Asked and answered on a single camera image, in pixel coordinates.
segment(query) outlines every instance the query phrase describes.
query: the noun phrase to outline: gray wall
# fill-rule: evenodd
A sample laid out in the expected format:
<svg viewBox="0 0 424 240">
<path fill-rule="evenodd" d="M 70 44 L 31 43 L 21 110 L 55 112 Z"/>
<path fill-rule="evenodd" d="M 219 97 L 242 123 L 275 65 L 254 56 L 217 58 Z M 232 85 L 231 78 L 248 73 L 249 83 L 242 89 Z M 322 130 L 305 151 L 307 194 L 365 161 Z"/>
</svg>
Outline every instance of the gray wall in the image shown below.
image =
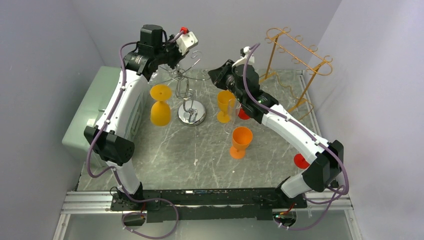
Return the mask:
<svg viewBox="0 0 424 240">
<path fill-rule="evenodd" d="M 102 64 L 70 1 L 0 2 L 1 239 L 52 239 L 82 167 L 61 139 Z"/>
<path fill-rule="evenodd" d="M 310 95 L 324 137 L 345 146 L 364 239 L 422 240 L 424 2 L 382 3 L 341 2 L 319 44 L 334 72 Z"/>
<path fill-rule="evenodd" d="M 240 57 L 240 49 L 257 42 L 255 66 L 266 68 L 272 46 L 264 38 L 269 28 L 290 26 L 293 36 L 304 36 L 307 46 L 318 44 L 341 0 L 72 0 L 107 66 L 118 67 L 117 49 L 140 39 L 144 24 L 162 26 L 168 35 L 181 26 L 193 31 L 204 58 L 197 68 L 217 68 Z M 288 37 L 284 46 L 304 59 L 306 50 Z M 190 63 L 183 61 L 183 66 Z M 300 68 L 285 53 L 275 55 L 274 68 Z"/>
</svg>

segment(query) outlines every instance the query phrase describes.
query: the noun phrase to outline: gold rack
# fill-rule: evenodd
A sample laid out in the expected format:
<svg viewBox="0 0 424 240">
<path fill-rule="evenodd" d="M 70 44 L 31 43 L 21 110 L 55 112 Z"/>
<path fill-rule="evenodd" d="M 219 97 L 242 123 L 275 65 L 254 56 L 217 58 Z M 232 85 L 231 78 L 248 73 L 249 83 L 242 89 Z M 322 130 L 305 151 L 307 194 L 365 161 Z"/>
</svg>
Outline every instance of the gold rack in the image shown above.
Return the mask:
<svg viewBox="0 0 424 240">
<path fill-rule="evenodd" d="M 276 35 L 270 37 L 269 32 L 270 31 L 273 31 L 273 30 L 278 30 L 279 33 L 277 33 Z M 268 31 L 266 31 L 266 38 L 265 39 L 266 40 L 269 40 L 269 42 L 267 42 L 267 43 L 268 44 L 274 43 L 274 44 L 273 44 L 273 47 L 272 47 L 271 56 L 269 58 L 268 67 L 266 68 L 266 73 L 263 74 L 262 76 L 260 76 L 261 78 L 262 77 L 263 78 L 259 82 L 262 83 L 266 79 L 268 79 L 268 78 L 270 78 L 270 77 L 272 77 L 274 75 L 277 75 L 277 73 L 274 70 L 272 70 L 272 68 L 271 68 L 271 62 L 273 61 L 274 53 L 276 51 L 276 47 L 277 46 L 278 46 L 277 47 L 277 51 L 279 53 L 282 53 L 282 54 L 283 53 L 288 53 L 288 54 L 290 54 L 292 56 L 291 61 L 294 64 L 303 64 L 303 65 L 305 65 L 306 66 L 306 71 L 307 72 L 308 71 L 309 72 L 312 72 L 312 73 L 310 73 L 310 75 L 312 75 L 312 76 L 311 76 L 309 82 L 307 83 L 307 85 L 306 85 L 305 89 L 303 90 L 303 92 L 302 92 L 302 94 L 301 94 L 300 97 L 295 97 L 294 94 L 293 94 L 293 91 L 292 91 L 292 87 L 291 86 L 285 86 L 285 85 L 283 85 L 280 82 L 280 79 L 279 79 L 279 77 L 277 75 L 279 84 L 281 86 L 285 87 L 285 88 L 290 87 L 291 95 L 295 99 L 297 99 L 296 104 L 288 110 L 289 113 L 292 112 L 293 110 L 295 110 L 297 107 L 299 107 L 300 105 L 302 105 L 304 103 L 308 103 L 308 104 L 311 105 L 310 111 L 308 113 L 306 113 L 304 116 L 302 116 L 299 119 L 299 120 L 301 120 L 305 116 L 307 116 L 312 111 L 312 109 L 314 108 L 314 106 L 312 105 L 312 103 L 310 101 L 308 101 L 306 98 L 304 98 L 306 91 L 308 90 L 309 86 L 311 85 L 312 81 L 314 80 L 314 78 L 315 78 L 315 76 L 317 74 L 318 75 L 321 75 L 321 76 L 328 76 L 328 75 L 330 75 L 333 72 L 333 66 L 330 64 L 333 61 L 333 58 L 331 58 L 330 55 L 326 55 L 324 57 L 319 56 L 318 54 L 316 54 L 316 51 L 318 51 L 318 47 L 316 45 L 311 45 L 309 47 L 306 47 L 305 45 L 303 45 L 301 43 L 302 40 L 303 40 L 303 37 L 301 35 L 296 35 L 295 37 L 292 37 L 289 34 L 290 31 L 291 31 L 291 29 L 289 27 L 285 27 L 283 29 L 273 27 L 273 28 L 268 29 Z M 287 36 L 289 39 L 293 40 L 298 45 L 300 45 L 302 48 L 306 49 L 308 52 L 310 52 L 311 54 L 313 54 L 315 57 L 319 58 L 321 60 L 321 62 L 318 65 L 312 67 L 312 66 L 309 66 L 306 62 L 302 61 L 299 57 L 297 57 L 296 55 L 294 55 L 292 52 L 288 51 L 287 48 L 283 47 L 281 44 L 278 43 L 279 38 L 281 38 L 284 35 Z M 323 66 L 325 66 L 325 65 L 327 65 L 329 67 L 329 71 L 327 71 L 327 72 L 320 72 L 320 68 L 323 67 Z"/>
</svg>

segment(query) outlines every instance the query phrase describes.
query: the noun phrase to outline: marble surface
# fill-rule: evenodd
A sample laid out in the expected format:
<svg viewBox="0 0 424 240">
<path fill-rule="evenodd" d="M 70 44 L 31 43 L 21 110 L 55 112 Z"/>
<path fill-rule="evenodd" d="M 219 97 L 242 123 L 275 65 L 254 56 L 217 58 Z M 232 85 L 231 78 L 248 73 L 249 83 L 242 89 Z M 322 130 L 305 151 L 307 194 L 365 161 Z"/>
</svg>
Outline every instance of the marble surface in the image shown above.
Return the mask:
<svg viewBox="0 0 424 240">
<path fill-rule="evenodd" d="M 277 71 L 285 85 L 293 87 L 294 94 L 300 96 L 302 88 L 296 71 Z M 208 78 L 201 70 L 191 70 L 187 76 Z M 154 85 L 169 79 L 165 71 L 160 71 L 149 84 Z M 173 90 L 176 82 L 169 81 Z M 235 122 L 235 126 L 246 126 L 253 132 L 253 140 L 241 160 L 233 159 L 229 149 L 232 145 L 230 134 L 224 131 L 224 124 L 217 121 L 217 94 L 220 89 L 210 80 L 191 80 L 190 88 L 196 99 L 204 104 L 207 116 L 198 126 L 184 126 L 177 119 L 177 109 L 182 100 L 174 95 L 168 104 L 172 110 L 172 121 L 164 126 L 150 122 L 150 108 L 154 103 L 149 99 L 142 116 L 142 123 L 134 140 L 135 152 L 132 158 L 138 179 L 145 189 L 203 189 L 203 188 L 260 188 L 275 187 L 288 176 L 298 172 L 293 157 L 298 151 L 286 140 L 253 119 Z M 261 89 L 274 96 L 286 109 L 295 104 L 296 99 L 289 88 L 279 85 L 277 78 L 271 77 L 261 83 Z M 304 104 L 292 112 L 299 119 L 308 112 Z M 313 130 L 309 116 L 301 122 Z M 95 174 L 100 168 L 92 169 Z M 78 191 L 104 191 L 116 185 L 111 172 L 92 179 L 85 167 L 81 172 Z"/>
</svg>

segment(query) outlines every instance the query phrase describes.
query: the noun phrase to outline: red connector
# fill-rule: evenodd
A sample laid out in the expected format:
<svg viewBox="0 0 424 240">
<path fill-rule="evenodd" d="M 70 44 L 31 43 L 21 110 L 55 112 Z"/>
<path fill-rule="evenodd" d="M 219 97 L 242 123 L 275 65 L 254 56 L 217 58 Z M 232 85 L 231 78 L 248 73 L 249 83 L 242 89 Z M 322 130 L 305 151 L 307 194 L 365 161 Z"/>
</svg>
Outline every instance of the red connector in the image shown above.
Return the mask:
<svg viewBox="0 0 424 240">
<path fill-rule="evenodd" d="M 180 32 L 182 31 L 182 34 L 188 34 L 189 33 L 189 29 L 187 27 L 185 27 L 185 26 L 182 26 L 179 31 Z"/>
</svg>

